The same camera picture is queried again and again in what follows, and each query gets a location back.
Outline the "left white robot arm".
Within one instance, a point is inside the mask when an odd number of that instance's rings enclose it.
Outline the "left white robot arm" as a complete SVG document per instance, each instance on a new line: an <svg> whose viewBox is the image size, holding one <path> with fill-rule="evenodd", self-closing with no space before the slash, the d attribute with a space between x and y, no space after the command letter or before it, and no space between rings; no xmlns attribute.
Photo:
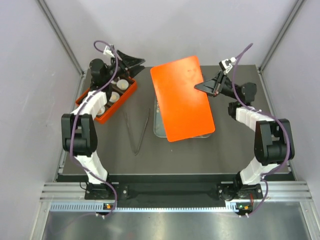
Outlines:
<svg viewBox="0 0 320 240"><path fill-rule="evenodd" d="M143 58L137 58L116 50L107 65L95 58L89 63L91 85L81 104L72 112L61 117L62 147L69 152L71 160L88 176L87 191L97 192L102 198L109 198L114 187L108 182L108 172L98 157L98 136L94 120L112 96L111 82L116 77L132 80L145 67Z"/></svg>

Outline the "metal tongs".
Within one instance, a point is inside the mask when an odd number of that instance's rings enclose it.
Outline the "metal tongs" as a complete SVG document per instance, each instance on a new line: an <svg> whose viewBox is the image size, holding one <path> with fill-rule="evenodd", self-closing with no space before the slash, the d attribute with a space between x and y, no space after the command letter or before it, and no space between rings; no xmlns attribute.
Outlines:
<svg viewBox="0 0 320 240"><path fill-rule="evenodd" d="M136 130L135 132L138 135L135 136L132 130L129 116L126 112L123 112L125 127L127 130L128 139L129 139L129 145L131 148L131 152L133 153L134 156L137 156L141 150L144 135L149 123L150 114L151 114L151 109L148 108L146 111L145 119L143 119L140 129Z"/></svg>

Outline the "orange box lid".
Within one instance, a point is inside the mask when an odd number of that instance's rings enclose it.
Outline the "orange box lid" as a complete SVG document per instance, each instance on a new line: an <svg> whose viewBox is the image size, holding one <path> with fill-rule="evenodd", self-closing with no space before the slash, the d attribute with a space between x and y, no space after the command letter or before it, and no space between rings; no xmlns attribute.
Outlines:
<svg viewBox="0 0 320 240"><path fill-rule="evenodd" d="M215 132L207 94L195 89L195 85L204 82L197 56L154 66L150 75L169 142Z"/></svg>

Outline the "orange chocolate box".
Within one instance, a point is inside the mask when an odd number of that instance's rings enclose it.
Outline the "orange chocolate box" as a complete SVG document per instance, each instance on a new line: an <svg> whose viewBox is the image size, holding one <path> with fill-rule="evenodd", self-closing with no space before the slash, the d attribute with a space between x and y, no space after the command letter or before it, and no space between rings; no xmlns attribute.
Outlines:
<svg viewBox="0 0 320 240"><path fill-rule="evenodd" d="M93 95L93 91L87 89L76 101L76 109L72 112L73 114L77 114L80 112L81 115L89 114L94 119L100 123L104 124L108 121L117 110L133 95L133 93L137 90L138 84L137 82L130 77L119 77L119 79L125 79L129 83L129 87L127 90L123 91L117 87L117 84L109 84L108 86L111 88L111 92L117 92L120 95L120 98L117 102L111 103L109 102L110 98L103 96L102 92ZM102 116L97 116L98 111L102 106L105 106L105 113Z"/></svg>

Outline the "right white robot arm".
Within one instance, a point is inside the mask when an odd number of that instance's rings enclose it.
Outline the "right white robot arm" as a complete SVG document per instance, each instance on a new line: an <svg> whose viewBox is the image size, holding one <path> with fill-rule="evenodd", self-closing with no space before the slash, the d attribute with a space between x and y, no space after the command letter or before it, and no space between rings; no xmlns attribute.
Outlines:
<svg viewBox="0 0 320 240"><path fill-rule="evenodd" d="M255 83L233 84L226 73L219 71L214 78L194 87L210 97L222 94L233 98L235 101L228 105L228 115L254 131L254 158L235 175L232 184L217 186L219 197L225 201L261 197L260 183L264 177L295 155L290 122L275 120L251 105L257 93Z"/></svg>

